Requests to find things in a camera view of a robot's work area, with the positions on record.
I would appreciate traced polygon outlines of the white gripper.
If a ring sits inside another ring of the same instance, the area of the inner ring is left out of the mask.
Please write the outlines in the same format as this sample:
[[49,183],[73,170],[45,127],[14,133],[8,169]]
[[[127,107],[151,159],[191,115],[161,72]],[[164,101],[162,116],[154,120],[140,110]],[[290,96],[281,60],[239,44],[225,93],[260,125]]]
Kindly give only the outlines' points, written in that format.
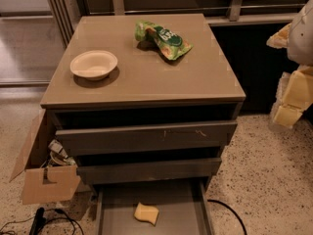
[[[276,49],[287,48],[290,28],[291,23],[288,23],[270,36],[266,45]],[[313,67],[300,65],[292,73],[282,74],[270,118],[274,124],[292,128],[312,104]]]

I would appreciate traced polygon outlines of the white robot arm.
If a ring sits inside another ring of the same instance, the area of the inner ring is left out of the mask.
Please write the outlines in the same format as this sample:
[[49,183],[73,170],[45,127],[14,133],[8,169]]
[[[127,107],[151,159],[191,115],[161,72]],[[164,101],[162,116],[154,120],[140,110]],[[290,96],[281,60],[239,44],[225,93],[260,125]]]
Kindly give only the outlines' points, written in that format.
[[270,113],[274,124],[292,128],[313,104],[313,0],[266,44],[276,49],[286,48],[288,58],[299,64],[292,73],[282,74]]

